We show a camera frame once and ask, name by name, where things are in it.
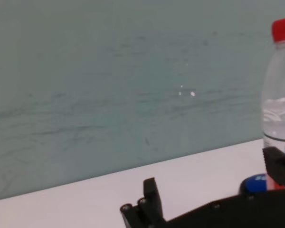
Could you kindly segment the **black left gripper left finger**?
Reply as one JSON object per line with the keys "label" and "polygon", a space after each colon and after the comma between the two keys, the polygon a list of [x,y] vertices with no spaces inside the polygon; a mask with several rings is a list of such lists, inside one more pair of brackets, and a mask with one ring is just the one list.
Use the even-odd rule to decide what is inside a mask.
{"label": "black left gripper left finger", "polygon": [[136,205],[124,204],[120,207],[126,228],[165,228],[162,202],[155,178],[143,181],[143,197]]}

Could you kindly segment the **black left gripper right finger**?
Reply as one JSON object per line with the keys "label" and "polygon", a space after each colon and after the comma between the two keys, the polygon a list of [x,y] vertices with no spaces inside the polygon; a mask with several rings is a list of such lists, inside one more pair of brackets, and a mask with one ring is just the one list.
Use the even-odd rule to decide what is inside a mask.
{"label": "black left gripper right finger", "polygon": [[285,189],[285,153],[276,147],[263,149],[267,188]]}

